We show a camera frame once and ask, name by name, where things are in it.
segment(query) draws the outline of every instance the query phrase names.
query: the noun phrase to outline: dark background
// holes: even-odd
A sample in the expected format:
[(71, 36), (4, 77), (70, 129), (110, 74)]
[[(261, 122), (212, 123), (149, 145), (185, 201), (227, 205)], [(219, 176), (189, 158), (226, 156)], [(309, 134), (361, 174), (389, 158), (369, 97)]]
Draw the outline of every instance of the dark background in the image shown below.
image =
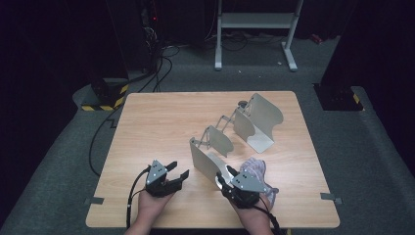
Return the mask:
[[(203, 13), (203, 19), (199, 19), (203, 25), (192, 27), (208, 31), (214, 1), (171, 2), (177, 4), (176, 8), (170, 8), (171, 12), (164, 15), (166, 19), (161, 15), (160, 24), (168, 25), (172, 16), (183, 17), (173, 14), (175, 11), (193, 7), (189, 11)], [(224, 10), (292, 11), (296, 5), (289, 0), (277, 2), (224, 1)], [(322, 84), (363, 86), (395, 147), (412, 170), (415, 162), (411, 148), (415, 140), (411, 109), (415, 101), (415, 23), (410, 18), (413, 5), (409, 0), (306, 0), (296, 31), (296, 37), (302, 39), (311, 33), (324, 40), (343, 36)], [(128, 9), (119, 8), (112, 14), (103, 0), (0, 2), (0, 94), (5, 107), (0, 121), (2, 224), (48, 149), (75, 114), (73, 92), (91, 83), (91, 79), (126, 78), (129, 71), (146, 66), (149, 59), (145, 50), (139, 44), (128, 44), (130, 37), (121, 36), (112, 19), (122, 15), (122, 11), (136, 19), (131, 8)], [(75, 18), (73, 14), (83, 17)], [(179, 28), (176, 23), (180, 21), (183, 22), (170, 21), (171, 27)], [(131, 38), (133, 34), (140, 37), (139, 32), (132, 31)], [(166, 31), (161, 36), (174, 38), (182, 34)], [(204, 34), (182, 39), (194, 41), (200, 35)], [(131, 48), (137, 51), (135, 55), (142, 56), (134, 58), (124, 53)]]

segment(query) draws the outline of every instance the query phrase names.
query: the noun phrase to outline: gray carpet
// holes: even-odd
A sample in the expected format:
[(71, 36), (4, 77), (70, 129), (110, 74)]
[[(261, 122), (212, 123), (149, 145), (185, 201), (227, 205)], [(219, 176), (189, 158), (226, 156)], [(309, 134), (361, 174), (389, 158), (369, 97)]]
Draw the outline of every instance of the gray carpet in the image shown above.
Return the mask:
[[(344, 200), (337, 206), (341, 225), (335, 229), (293, 229), (308, 234), (415, 234), (415, 180), (361, 87), (352, 87), (365, 110), (326, 112), (312, 83), (318, 83), (338, 39), (316, 45), (296, 39), (292, 51), (299, 70), (290, 72), (279, 43), (250, 43), (223, 52), (223, 69), (213, 69), (214, 50), (195, 47), (166, 49), (173, 64), (162, 81), (162, 92), (292, 90), (299, 99), (318, 158), (332, 193)], [(227, 48), (241, 43), (226, 42)], [(161, 77), (168, 70), (163, 62)], [(139, 75), (131, 72), (131, 77)], [(140, 90), (148, 79), (133, 83)], [(143, 92), (152, 92), (152, 82)], [(88, 87), (73, 95), (82, 102)], [(114, 114), (118, 119), (122, 110)], [(32, 176), (0, 234), (122, 234), (124, 228), (88, 228), (85, 199), (94, 194), (98, 177), (88, 165), (91, 139), (108, 112), (79, 110), (56, 139)], [(106, 122), (95, 140), (92, 161), (101, 171), (115, 130)], [(167, 231), (153, 234), (230, 234), (231, 231)]]

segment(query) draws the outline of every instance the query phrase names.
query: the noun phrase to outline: forearm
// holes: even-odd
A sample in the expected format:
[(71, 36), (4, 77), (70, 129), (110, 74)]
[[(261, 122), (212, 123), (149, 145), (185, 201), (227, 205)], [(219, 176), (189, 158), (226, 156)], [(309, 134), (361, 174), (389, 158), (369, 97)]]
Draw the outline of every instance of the forearm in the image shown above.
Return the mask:
[(148, 235), (156, 219), (152, 216), (138, 215), (135, 222), (125, 232), (125, 235)]
[(272, 235), (269, 219), (261, 216), (253, 217), (243, 222), (244, 227), (251, 235)]

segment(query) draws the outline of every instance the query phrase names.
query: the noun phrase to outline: yellow and black tape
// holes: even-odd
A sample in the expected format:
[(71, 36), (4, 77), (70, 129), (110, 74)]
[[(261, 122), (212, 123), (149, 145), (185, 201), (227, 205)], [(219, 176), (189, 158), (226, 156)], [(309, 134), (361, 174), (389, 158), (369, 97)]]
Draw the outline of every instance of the yellow and black tape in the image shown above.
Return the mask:
[(83, 111), (113, 111), (124, 103), (124, 96), (128, 89), (128, 85), (113, 88), (110, 98), (107, 102), (95, 102), (93, 104), (85, 102), (81, 105)]
[(360, 99), (355, 93), (353, 93), (353, 100), (356, 103), (357, 107), (360, 107), (360, 110), (363, 110), (363, 105), (360, 103)]

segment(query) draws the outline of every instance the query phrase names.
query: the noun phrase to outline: white stand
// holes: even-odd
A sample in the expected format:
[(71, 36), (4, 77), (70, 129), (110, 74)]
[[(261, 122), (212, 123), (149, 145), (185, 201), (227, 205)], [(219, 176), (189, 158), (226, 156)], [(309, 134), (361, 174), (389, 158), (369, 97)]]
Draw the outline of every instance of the white stand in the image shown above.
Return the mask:
[(287, 42), (282, 42), (284, 54), (290, 71), (297, 71), (297, 65), (291, 53), (291, 43), (300, 18), (303, 0), (299, 0), (294, 13), (222, 13), (222, 0), (217, 9), (217, 38), (214, 68), (222, 69), (222, 29), (223, 28), (289, 28)]

